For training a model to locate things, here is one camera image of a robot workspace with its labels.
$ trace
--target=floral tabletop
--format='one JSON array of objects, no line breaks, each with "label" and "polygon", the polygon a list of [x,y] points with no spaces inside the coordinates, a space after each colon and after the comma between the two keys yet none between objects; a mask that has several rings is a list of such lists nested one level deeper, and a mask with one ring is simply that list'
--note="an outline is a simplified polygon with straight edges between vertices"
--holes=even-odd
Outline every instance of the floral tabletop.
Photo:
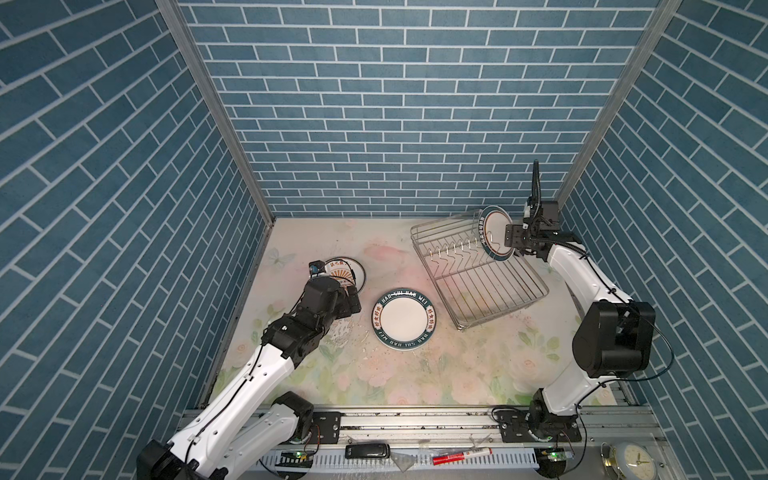
[{"label": "floral tabletop", "polygon": [[[266,402],[288,390],[316,405],[527,405],[573,360],[571,338],[579,316],[562,277],[529,257],[549,294],[526,309],[459,332],[416,255],[411,226],[423,220],[279,219],[243,314],[237,324],[214,396],[253,354],[266,325],[289,310],[314,260],[351,257],[366,269],[362,311],[333,323]],[[390,349],[376,337],[371,309],[384,293],[408,287],[435,305],[437,327],[418,349]],[[615,405],[599,389],[587,405]]]}]

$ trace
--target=metal wire dish rack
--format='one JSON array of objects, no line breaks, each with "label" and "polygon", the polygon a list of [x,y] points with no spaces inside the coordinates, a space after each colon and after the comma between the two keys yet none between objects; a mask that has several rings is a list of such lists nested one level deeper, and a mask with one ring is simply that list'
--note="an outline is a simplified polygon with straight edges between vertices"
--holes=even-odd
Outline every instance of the metal wire dish rack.
[{"label": "metal wire dish rack", "polygon": [[477,233],[480,213],[411,228],[413,247],[459,330],[525,308],[549,293],[524,258],[496,261],[488,256]]}]

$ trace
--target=marker pen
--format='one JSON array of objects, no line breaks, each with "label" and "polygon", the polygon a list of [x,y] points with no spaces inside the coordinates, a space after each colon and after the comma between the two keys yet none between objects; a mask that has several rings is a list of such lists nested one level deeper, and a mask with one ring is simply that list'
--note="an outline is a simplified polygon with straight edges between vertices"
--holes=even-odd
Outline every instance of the marker pen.
[{"label": "marker pen", "polygon": [[432,457],[432,464],[433,465],[440,465],[442,463],[460,462],[461,460],[464,460],[465,458],[484,457],[486,455],[492,455],[492,454],[493,454],[493,450],[491,450],[489,448],[472,449],[472,450],[467,450],[466,452],[452,453],[451,455],[443,455],[443,456],[439,456],[439,457]]}]

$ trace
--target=wall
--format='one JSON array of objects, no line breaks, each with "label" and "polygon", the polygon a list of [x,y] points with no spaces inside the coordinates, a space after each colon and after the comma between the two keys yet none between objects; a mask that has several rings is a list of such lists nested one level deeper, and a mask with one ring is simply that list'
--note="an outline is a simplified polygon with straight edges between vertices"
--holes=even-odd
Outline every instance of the wall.
[{"label": "wall", "polygon": [[747,4],[683,1],[564,211],[655,305],[678,364],[639,393],[691,478],[768,478],[768,2]]},{"label": "wall", "polygon": [[152,0],[0,2],[0,478],[130,478],[263,229]]},{"label": "wall", "polygon": [[520,210],[533,159],[554,194],[657,3],[213,1],[181,4],[268,201],[335,217]]}]

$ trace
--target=white clock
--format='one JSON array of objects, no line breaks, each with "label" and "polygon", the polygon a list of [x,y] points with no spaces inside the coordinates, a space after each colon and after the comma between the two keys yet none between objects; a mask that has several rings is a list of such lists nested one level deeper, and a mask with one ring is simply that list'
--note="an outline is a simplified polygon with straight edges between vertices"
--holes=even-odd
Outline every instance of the white clock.
[{"label": "white clock", "polygon": [[656,480],[656,462],[648,450],[636,443],[623,442],[616,446],[609,445],[611,451],[603,456],[603,465],[610,469],[616,478],[626,480]]}]

